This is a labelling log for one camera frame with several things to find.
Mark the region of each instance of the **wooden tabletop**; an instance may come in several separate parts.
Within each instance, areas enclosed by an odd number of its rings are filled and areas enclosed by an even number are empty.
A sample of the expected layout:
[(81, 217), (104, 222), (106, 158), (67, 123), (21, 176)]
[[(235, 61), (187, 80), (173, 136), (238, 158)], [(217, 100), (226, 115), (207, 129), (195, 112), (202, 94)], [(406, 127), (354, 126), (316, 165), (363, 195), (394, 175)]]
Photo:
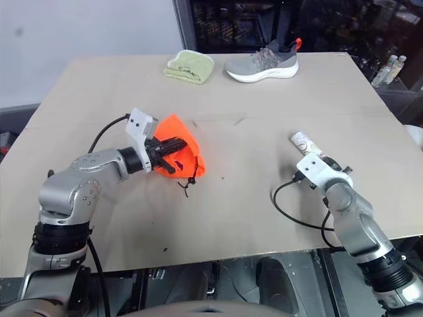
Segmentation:
[[(189, 198), (154, 172), (131, 175), (103, 197), (91, 224), (105, 271), (323, 247), (318, 230), (286, 219), (270, 201), (302, 157), (289, 142), (299, 130), (354, 169), (355, 190), (389, 238), (423, 233), (422, 153), (348, 55), (301, 53), (295, 77), (253, 84), (225, 74), (234, 57), (212, 55), (215, 70), (203, 85), (164, 76), (164, 55), (72, 63), (0, 165), (0, 277), (23, 275), (47, 171), (67, 168), (133, 107), (159, 120), (177, 114), (208, 171)], [(107, 131), (96, 150), (126, 147), (124, 128)], [(307, 182), (282, 190), (278, 203), (316, 225), (326, 212)], [(93, 267), (90, 257), (86, 264)]]

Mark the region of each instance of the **orange bag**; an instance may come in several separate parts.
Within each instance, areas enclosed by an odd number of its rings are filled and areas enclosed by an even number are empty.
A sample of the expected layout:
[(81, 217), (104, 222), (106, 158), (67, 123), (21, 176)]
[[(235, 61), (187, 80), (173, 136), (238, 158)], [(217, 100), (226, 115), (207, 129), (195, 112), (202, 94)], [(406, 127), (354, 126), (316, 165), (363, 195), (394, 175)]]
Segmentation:
[(169, 174), (161, 167), (156, 169), (156, 172), (171, 178), (194, 179), (206, 173), (206, 164), (200, 154), (197, 141), (176, 114), (172, 114), (160, 122), (154, 136), (160, 141), (171, 137), (180, 137), (187, 143), (187, 146), (182, 150), (164, 157), (175, 168), (174, 174)]

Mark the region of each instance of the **white shoe sole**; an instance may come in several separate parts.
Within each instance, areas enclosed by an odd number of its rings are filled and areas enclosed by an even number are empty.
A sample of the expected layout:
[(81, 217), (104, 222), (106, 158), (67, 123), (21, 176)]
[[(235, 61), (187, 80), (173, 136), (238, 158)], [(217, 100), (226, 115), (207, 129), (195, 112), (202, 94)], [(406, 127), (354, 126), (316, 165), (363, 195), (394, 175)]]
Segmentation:
[(242, 83), (255, 83), (265, 78), (291, 78), (298, 71), (298, 62), (294, 66), (286, 68), (271, 68), (265, 71), (261, 71), (254, 75), (237, 75), (226, 70), (230, 76)]

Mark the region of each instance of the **folded towel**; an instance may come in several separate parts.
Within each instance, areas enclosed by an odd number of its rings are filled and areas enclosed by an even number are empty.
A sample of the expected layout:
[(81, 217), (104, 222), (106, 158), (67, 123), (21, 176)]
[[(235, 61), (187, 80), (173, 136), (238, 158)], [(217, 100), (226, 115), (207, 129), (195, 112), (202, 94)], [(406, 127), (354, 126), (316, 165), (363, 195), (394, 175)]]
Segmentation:
[(202, 84), (213, 71), (214, 62), (206, 54), (195, 51), (182, 50), (176, 57), (167, 62), (163, 73), (168, 77)]

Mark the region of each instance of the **gray sneaker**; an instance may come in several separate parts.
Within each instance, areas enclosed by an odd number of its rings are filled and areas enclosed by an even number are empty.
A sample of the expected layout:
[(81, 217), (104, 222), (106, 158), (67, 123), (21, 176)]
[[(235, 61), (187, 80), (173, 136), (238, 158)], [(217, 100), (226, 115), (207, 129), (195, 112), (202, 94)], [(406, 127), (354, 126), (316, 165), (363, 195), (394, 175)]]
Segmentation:
[(226, 63), (230, 76), (243, 83), (254, 83), (265, 78), (290, 78), (298, 71), (297, 50), (301, 39), (280, 52), (277, 40), (265, 48), (246, 57), (233, 59)]

